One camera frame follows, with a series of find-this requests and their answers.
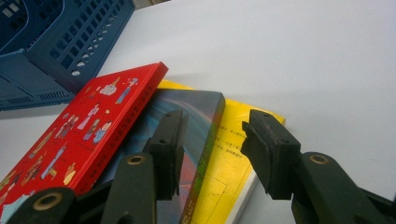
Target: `white surface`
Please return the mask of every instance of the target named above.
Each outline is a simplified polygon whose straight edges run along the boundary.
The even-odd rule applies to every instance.
[[[164,62],[167,79],[275,111],[302,151],[396,192],[396,2],[173,0],[137,10],[100,75]],[[0,178],[65,105],[0,112]],[[240,223],[293,223],[260,184]]]

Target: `yellow book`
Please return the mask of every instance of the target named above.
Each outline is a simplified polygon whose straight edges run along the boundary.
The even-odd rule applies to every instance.
[[[163,80],[159,88],[191,90],[168,80]],[[248,122],[250,109],[265,111],[282,124],[285,123],[285,119],[276,113],[226,99],[216,142],[191,223],[235,223],[238,220],[258,181],[248,158],[240,152],[246,138],[242,130],[242,121]]]

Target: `book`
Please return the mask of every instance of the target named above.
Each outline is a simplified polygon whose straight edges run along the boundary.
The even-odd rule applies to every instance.
[[[0,182],[0,222],[42,189],[90,190],[167,70],[153,63],[91,79]]]
[[[222,93],[216,91],[156,90],[97,184],[113,178],[121,158],[143,150],[162,116],[181,109],[189,121],[183,139],[180,193],[172,201],[157,202],[158,223],[179,223],[182,214],[189,213],[198,198],[224,106]]]
[[[169,80],[163,80],[159,88],[191,90],[190,87]],[[285,124],[285,119],[274,112],[226,99],[212,155],[190,223],[236,223],[243,212],[258,182],[248,158],[240,152],[246,138],[242,121],[248,121],[250,109],[270,113]]]

